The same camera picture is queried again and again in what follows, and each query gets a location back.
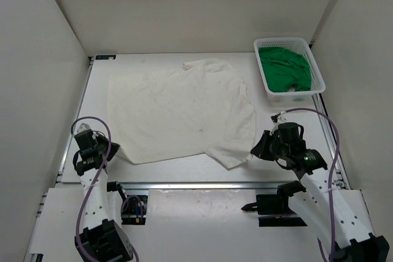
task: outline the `basket rim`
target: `basket rim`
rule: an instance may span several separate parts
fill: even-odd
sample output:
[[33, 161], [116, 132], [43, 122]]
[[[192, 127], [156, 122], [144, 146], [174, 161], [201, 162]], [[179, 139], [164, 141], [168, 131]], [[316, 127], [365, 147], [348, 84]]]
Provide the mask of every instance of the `basket rim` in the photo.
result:
[[[314, 73], [316, 75], [316, 78], [320, 84], [320, 89], [317, 90], [308, 90], [308, 91], [291, 91], [291, 92], [272, 92], [267, 84], [266, 81], [266, 77], [265, 77], [265, 73], [263, 71], [263, 67], [262, 67], [262, 62], [260, 60], [259, 57], [259, 45], [257, 45], [257, 43], [261, 42], [261, 41], [297, 41], [297, 42], [301, 42], [304, 47], [305, 50], [308, 53], [308, 56], [310, 58], [311, 64], [310, 66], [313, 68]], [[257, 61], [258, 61], [258, 66], [259, 66], [259, 71], [261, 73], [262, 76], [262, 80], [263, 80], [263, 86], [265, 87], [265, 90], [268, 94], [272, 95], [272, 96], [309, 96], [309, 95], [313, 95], [313, 94], [317, 94], [317, 93], [322, 93], [326, 90], [326, 85], [324, 82], [324, 79], [322, 78], [321, 72], [319, 71], [318, 65], [316, 63], [316, 60], [314, 59], [313, 53], [311, 52], [311, 50], [308, 47], [308, 43], [307, 41], [304, 40], [304, 38], [301, 37], [267, 37], [267, 38], [260, 38], [254, 41], [254, 50], [255, 50], [255, 54], [257, 55]]]

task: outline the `white plastic basket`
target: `white plastic basket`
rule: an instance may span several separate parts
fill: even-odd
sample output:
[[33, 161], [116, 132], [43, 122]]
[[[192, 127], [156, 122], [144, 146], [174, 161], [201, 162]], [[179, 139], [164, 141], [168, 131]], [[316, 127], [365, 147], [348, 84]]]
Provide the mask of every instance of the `white plastic basket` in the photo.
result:
[[[280, 46], [289, 49], [293, 52], [301, 54], [305, 57], [309, 64], [311, 72], [311, 89], [309, 91], [290, 91], [290, 92], [272, 92], [266, 82], [265, 73], [263, 72], [262, 63], [260, 61], [258, 49], [260, 47]], [[254, 42], [255, 54], [257, 55], [259, 70], [262, 75], [263, 84], [271, 102], [287, 102], [287, 101], [302, 101], [309, 98], [316, 93], [325, 91], [325, 82], [322, 79], [321, 72], [319, 72], [317, 63], [308, 47], [307, 42], [303, 38], [298, 37], [277, 37], [277, 38], [263, 38], [257, 39]]]

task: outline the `green towel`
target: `green towel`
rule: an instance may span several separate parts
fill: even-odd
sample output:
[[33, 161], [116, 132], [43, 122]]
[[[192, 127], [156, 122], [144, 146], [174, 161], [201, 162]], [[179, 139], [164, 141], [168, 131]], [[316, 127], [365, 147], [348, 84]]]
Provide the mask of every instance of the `green towel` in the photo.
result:
[[309, 64], [302, 55], [282, 47], [261, 47], [259, 57], [272, 92], [287, 92], [291, 87], [296, 91], [311, 89]]

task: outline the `white wall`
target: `white wall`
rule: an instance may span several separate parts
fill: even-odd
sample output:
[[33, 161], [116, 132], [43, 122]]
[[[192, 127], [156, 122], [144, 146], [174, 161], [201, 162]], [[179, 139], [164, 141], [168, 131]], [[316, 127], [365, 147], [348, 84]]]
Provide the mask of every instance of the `white wall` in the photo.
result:
[[352, 187], [393, 244], [393, 0], [338, 0], [313, 52]]
[[261, 37], [310, 41], [329, 0], [59, 0], [97, 53], [251, 52]]
[[88, 59], [54, 0], [0, 0], [0, 261], [22, 261]]

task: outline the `white panel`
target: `white panel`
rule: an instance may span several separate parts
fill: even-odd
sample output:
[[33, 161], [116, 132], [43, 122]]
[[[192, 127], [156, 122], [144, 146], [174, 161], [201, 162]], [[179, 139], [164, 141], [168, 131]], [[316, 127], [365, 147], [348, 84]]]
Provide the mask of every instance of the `white panel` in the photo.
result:
[[0, 0], [0, 261], [22, 261], [88, 60], [55, 0]]
[[60, 0], [89, 55], [251, 52], [262, 37], [310, 41], [329, 0]]
[[393, 0], [338, 0], [313, 47], [351, 185], [363, 190], [376, 232], [390, 242], [392, 20]]
[[[110, 73], [132, 74], [181, 68], [184, 62], [204, 58], [227, 60], [244, 80], [247, 86], [247, 98], [255, 107], [257, 120], [255, 143], [257, 143], [263, 130], [272, 129], [273, 123], [270, 117], [285, 108], [272, 107], [268, 103], [255, 53], [117, 55], [115, 60], [97, 60], [93, 64], [79, 115], [80, 117], [93, 115], [107, 121], [106, 98]], [[314, 107], [312, 101], [307, 103], [300, 106]], [[287, 114], [286, 118], [305, 127], [305, 140], [308, 147], [319, 150], [330, 164], [332, 158], [318, 116], [311, 112], [294, 112]], [[106, 132], [99, 122], [89, 120], [88, 123], [92, 128]], [[78, 151], [77, 144], [73, 140], [66, 159], [63, 182], [79, 182], [72, 165], [72, 158], [76, 151]], [[274, 162], [254, 157], [250, 162], [228, 171], [205, 154], [139, 165], [114, 158], [108, 167], [108, 174], [109, 181], [120, 182], [278, 182], [296, 179], [293, 172], [281, 169]]]
[[[359, 191], [343, 195], [370, 225]], [[146, 225], [123, 230], [142, 262], [322, 261], [308, 227], [258, 227], [257, 214], [240, 209], [254, 201], [253, 190], [149, 191]], [[49, 190], [30, 253], [44, 254], [43, 262], [82, 261], [74, 246], [81, 203], [81, 187]]]

